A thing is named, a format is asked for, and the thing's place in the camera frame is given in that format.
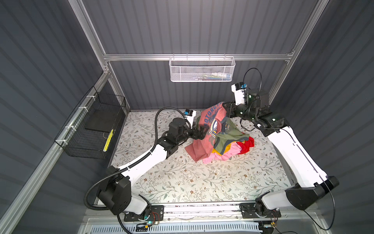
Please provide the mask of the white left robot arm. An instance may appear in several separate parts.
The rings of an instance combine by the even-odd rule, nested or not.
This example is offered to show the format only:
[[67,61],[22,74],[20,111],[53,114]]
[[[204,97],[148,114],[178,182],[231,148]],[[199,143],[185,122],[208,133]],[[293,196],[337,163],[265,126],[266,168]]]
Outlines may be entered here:
[[182,143],[190,138],[204,139],[207,132],[207,127],[190,127],[186,119],[173,119],[168,131],[156,141],[154,149],[127,165],[109,169],[111,174],[119,173],[99,183],[98,199],[113,215],[129,212],[146,219],[151,212],[152,205],[143,196],[133,193],[132,187],[151,168],[174,154]]

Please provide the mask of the green printed t-shirt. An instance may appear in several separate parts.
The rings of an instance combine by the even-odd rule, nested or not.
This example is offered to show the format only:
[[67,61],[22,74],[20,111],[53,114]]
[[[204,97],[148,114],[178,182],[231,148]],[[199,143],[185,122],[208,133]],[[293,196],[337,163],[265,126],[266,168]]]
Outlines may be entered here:
[[235,123],[228,117],[221,121],[221,130],[216,134],[215,143],[228,144],[231,142],[245,141],[250,137],[249,134],[241,132]]

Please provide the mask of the dusty red printed t-shirt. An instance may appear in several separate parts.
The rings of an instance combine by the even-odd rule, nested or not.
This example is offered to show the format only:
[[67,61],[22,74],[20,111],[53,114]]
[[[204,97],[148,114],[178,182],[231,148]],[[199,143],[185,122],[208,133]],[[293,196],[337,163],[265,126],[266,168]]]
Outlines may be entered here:
[[213,151],[216,135],[222,129],[222,121],[227,115],[223,102],[219,102],[204,111],[197,118],[197,127],[204,131],[203,139],[194,140],[192,144],[185,147],[190,157],[198,162],[208,158]]

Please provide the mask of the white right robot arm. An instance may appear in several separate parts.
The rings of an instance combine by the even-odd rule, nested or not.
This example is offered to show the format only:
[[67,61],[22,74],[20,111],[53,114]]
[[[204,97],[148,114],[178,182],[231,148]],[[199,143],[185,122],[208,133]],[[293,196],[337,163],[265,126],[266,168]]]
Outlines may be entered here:
[[339,186],[339,180],[327,175],[309,156],[281,113],[254,108],[250,104],[236,105],[235,102],[225,102],[223,107],[228,117],[251,121],[270,140],[294,178],[293,186],[264,193],[256,199],[254,210],[258,217],[268,217],[279,208],[293,207],[304,211]]

